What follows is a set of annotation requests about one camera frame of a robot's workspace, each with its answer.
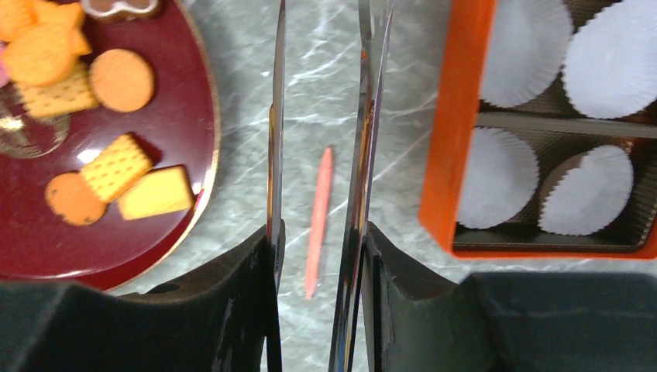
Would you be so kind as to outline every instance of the marble table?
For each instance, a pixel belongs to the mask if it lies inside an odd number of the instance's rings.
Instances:
[[[148,291],[224,253],[265,223],[267,110],[276,0],[187,0],[221,93],[222,144],[214,198],[192,234],[162,264],[115,291]],[[449,0],[397,0],[370,220],[441,275],[473,270],[635,270],[657,264],[602,260],[458,261],[416,218],[438,85]],[[284,368],[326,370],[353,154],[359,76],[356,0],[288,0],[284,134],[287,249],[280,287]],[[335,151],[323,284],[304,297],[308,227],[319,160]],[[354,371],[365,371],[362,322]]]

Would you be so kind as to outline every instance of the brown cookie with white icing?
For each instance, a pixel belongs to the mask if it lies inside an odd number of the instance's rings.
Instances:
[[[82,9],[102,22],[153,18],[162,12],[164,0],[81,0]]]

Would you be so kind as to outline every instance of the red plate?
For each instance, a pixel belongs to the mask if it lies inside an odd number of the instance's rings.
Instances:
[[[134,50],[151,63],[157,92],[138,112],[95,108],[70,120],[37,122],[22,114],[11,87],[0,91],[2,279],[73,278],[100,289],[116,287],[166,257],[208,203],[218,163],[217,89],[187,10],[167,1],[155,19],[113,24],[88,19],[84,31],[94,49],[87,62],[108,49]],[[136,135],[154,169],[183,164],[197,207],[126,222],[112,203],[95,224],[69,226],[46,204],[47,183],[79,170],[123,133]]]

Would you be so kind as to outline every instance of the yellow rectangular block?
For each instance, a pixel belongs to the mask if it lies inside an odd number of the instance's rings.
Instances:
[[[102,201],[110,203],[151,168],[153,163],[133,137],[122,134],[92,162],[82,167],[80,174]]]
[[[50,87],[30,87],[16,84],[23,106],[33,118],[47,118],[68,114],[98,106],[98,100],[91,92],[87,77],[87,66],[79,63],[73,74]]]
[[[184,211],[194,206],[183,166],[155,170],[142,177],[117,200],[125,220]]]

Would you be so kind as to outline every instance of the white paper cup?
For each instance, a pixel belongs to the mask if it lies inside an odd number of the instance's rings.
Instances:
[[[630,158],[617,146],[600,146],[567,160],[542,186],[538,225],[547,233],[590,235],[623,212],[634,184]]]
[[[502,129],[476,128],[463,181],[457,222],[488,229],[512,219],[538,187],[534,150]]]
[[[575,34],[563,84],[575,109],[595,119],[634,114],[657,98],[657,2],[624,0]]]
[[[536,98],[559,73],[572,34],[562,0],[498,0],[481,98],[505,108]]]

